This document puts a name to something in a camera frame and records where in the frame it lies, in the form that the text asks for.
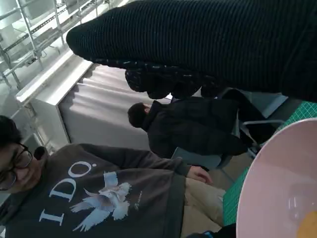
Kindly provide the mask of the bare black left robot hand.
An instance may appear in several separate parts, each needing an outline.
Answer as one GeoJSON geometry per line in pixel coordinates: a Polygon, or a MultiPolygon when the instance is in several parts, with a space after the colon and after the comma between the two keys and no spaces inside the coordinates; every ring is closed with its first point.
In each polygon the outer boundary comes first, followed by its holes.
{"type": "Polygon", "coordinates": [[[224,226],[218,232],[205,231],[202,233],[193,233],[186,238],[236,238],[236,223],[224,226]]]}

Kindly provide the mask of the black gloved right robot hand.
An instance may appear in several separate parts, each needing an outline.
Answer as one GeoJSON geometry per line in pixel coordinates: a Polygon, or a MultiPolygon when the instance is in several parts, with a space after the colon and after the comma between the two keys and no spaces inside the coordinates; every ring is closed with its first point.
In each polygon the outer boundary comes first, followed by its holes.
{"type": "Polygon", "coordinates": [[[314,0],[139,0],[72,28],[75,55],[151,99],[226,88],[317,100],[314,0]]]}

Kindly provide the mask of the person's hand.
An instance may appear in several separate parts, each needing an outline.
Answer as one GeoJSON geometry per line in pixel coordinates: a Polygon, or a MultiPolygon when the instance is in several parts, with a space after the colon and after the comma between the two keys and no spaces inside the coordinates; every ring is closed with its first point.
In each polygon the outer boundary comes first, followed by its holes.
{"type": "Polygon", "coordinates": [[[188,174],[187,174],[187,178],[201,181],[201,182],[209,184],[209,185],[212,184],[212,180],[211,180],[209,173],[206,170],[204,170],[203,168],[198,167],[198,166],[191,166],[190,167],[188,174]]]}

